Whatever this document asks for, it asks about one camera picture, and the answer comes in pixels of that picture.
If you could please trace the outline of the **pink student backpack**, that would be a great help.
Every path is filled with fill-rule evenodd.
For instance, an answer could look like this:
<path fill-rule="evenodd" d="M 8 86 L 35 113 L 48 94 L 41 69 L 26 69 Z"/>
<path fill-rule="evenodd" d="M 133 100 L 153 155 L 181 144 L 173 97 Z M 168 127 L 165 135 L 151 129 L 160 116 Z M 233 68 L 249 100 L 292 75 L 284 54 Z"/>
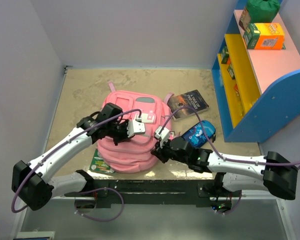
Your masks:
<path fill-rule="evenodd" d="M 164 99 L 157 96 L 137 93 L 125 90 L 116 90 L 113 83 L 108 83 L 111 93 L 106 97 L 103 106 L 113 103 L 123 112 L 132 109 L 141 110 L 123 116 L 125 120 L 141 120 L 145 125 L 145 133 L 135 135 L 130 141 L 115 145 L 111 137 L 105 137 L 97 141 L 97 149 L 105 163 L 118 173 L 132 174 L 152 168 L 158 158 L 151 154 L 157 140 L 154 138 L 155 131 L 162 126 L 169 116 L 171 109 L 168 100 L 173 96 L 169 93 Z"/>

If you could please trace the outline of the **blue pencil case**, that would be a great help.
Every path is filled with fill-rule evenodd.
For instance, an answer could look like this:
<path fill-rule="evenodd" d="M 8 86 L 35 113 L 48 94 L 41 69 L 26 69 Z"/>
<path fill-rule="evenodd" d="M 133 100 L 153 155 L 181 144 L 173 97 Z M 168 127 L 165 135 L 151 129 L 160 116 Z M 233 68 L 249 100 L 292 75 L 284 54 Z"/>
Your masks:
<path fill-rule="evenodd" d="M 207 120 L 202 120 L 196 125 L 191 127 L 181 137 L 188 141 L 195 148 L 202 147 L 205 143 L 208 142 L 207 138 L 204 135 L 202 126 L 206 132 L 207 137 L 214 142 L 216 140 L 216 128 Z"/>

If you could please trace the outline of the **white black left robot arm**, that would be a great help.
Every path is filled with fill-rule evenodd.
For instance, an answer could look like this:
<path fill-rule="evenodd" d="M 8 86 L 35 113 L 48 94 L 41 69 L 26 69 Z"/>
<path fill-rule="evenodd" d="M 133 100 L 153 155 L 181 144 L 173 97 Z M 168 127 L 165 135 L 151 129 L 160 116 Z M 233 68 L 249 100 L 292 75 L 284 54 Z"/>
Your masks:
<path fill-rule="evenodd" d="M 123 111 L 113 103 L 107 103 L 102 110 L 83 117 L 59 143 L 37 158 L 18 161 L 12 168 L 11 189 L 14 196 L 11 211 L 20 213 L 26 208 L 41 209 L 53 197 L 68 193 L 89 196 L 94 190 L 93 178 L 84 170 L 70 175 L 55 177 L 56 172 L 84 149 L 105 137 L 112 138 L 118 145 L 135 136 L 135 128 L 140 122 L 126 119 L 126 115 L 137 113 L 139 109 Z"/>

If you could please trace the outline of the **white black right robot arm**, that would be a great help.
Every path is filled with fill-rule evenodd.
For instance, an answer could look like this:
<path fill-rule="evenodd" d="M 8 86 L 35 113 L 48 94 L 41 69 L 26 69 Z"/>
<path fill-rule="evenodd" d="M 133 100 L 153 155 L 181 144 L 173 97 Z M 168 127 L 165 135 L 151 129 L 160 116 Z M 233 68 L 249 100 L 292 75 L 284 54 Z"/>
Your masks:
<path fill-rule="evenodd" d="M 162 163 L 174 160 L 197 173 L 216 173 L 213 193 L 223 197 L 228 192 L 259 190 L 284 200 L 295 200 L 298 169 L 277 152 L 266 156 L 217 154 L 192 146 L 182 137 L 158 141 L 151 154 Z"/>

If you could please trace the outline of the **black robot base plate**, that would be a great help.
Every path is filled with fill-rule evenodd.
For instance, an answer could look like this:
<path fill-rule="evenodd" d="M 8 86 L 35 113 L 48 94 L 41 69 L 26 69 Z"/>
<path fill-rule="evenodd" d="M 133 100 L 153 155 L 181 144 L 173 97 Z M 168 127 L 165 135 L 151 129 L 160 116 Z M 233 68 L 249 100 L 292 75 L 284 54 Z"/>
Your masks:
<path fill-rule="evenodd" d="M 198 208 L 209 208 L 212 199 L 239 197 L 240 192 L 230 193 L 222 190 L 219 183 L 208 179 L 195 180 L 125 180 L 95 179 L 85 191 L 101 188 L 96 193 L 96 207 L 110 208 L 120 204 L 120 197 L 106 190 L 118 191 L 126 205 L 195 205 Z"/>

